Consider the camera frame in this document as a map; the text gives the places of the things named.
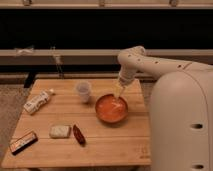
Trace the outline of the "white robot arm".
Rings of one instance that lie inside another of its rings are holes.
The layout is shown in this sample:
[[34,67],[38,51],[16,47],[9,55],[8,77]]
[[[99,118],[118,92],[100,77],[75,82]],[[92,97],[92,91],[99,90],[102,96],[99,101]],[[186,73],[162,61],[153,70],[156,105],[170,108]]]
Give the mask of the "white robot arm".
[[142,46],[118,53],[118,80],[138,71],[157,79],[150,97],[151,171],[213,171],[213,66],[151,57]]

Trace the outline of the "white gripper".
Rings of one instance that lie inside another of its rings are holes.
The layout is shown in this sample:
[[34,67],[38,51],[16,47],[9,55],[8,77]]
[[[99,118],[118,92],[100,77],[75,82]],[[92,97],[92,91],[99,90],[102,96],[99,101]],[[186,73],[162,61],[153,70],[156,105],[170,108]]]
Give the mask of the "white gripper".
[[118,83],[115,85],[114,97],[118,99],[125,91],[125,87],[129,86],[133,82],[132,78],[126,78],[118,76]]

